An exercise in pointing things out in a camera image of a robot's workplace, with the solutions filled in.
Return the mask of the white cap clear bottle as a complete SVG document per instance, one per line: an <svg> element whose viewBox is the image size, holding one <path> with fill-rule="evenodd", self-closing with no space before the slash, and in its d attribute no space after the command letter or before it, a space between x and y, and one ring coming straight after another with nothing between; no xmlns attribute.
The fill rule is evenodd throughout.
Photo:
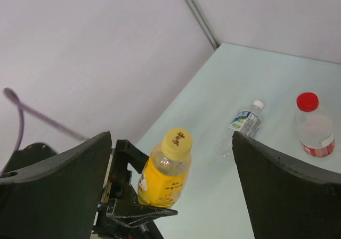
<svg viewBox="0 0 341 239"><path fill-rule="evenodd" d="M250 106L240 109L221 133L215 146L215 152L224 157L233 156L232 136L235 131L248 137L254 137L263 122L263 108L262 101L254 100Z"/></svg>

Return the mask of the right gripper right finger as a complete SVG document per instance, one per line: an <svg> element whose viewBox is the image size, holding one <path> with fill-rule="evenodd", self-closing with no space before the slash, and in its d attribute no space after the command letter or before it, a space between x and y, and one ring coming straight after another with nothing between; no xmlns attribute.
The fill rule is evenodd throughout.
<svg viewBox="0 0 341 239"><path fill-rule="evenodd" d="M234 161L255 238L340 238L340 174L235 132Z"/></svg>

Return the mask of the yellow honey pomelo bottle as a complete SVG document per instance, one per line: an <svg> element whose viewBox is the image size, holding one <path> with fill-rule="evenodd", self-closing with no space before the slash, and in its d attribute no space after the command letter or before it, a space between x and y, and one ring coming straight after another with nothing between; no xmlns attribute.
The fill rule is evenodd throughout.
<svg viewBox="0 0 341 239"><path fill-rule="evenodd" d="M155 146L138 182L140 204L172 207L180 198L191 167L192 136L184 128L169 130Z"/></svg>

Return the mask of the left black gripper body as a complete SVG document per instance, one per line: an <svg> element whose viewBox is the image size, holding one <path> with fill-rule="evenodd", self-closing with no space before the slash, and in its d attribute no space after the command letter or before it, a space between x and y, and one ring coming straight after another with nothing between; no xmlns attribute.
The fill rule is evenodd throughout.
<svg viewBox="0 0 341 239"><path fill-rule="evenodd" d="M109 200L120 199L139 203L137 192L131 185L132 171L122 169L116 162L116 148L113 149L112 161L106 187L98 204L97 216L93 225L93 234L98 238L162 238L154 221L138 227L124 227L107 218L106 210Z"/></svg>

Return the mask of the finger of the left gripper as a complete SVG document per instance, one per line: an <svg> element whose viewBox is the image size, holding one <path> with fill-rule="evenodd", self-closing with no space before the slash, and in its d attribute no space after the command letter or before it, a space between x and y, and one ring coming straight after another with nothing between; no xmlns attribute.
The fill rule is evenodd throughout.
<svg viewBox="0 0 341 239"><path fill-rule="evenodd" d="M127 170L130 164L138 174L141 174L149 156L141 152L130 141L119 139L116 142L116 162L122 169Z"/></svg>
<svg viewBox="0 0 341 239"><path fill-rule="evenodd" d="M138 227L158 218L175 216L176 210L111 199L108 202L106 216L124 227Z"/></svg>

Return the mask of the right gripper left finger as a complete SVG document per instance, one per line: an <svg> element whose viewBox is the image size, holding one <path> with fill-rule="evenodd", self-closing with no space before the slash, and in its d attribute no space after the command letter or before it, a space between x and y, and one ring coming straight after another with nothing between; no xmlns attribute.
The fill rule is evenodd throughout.
<svg viewBox="0 0 341 239"><path fill-rule="evenodd" d="M1 176L1 238L89 238L111 135Z"/></svg>

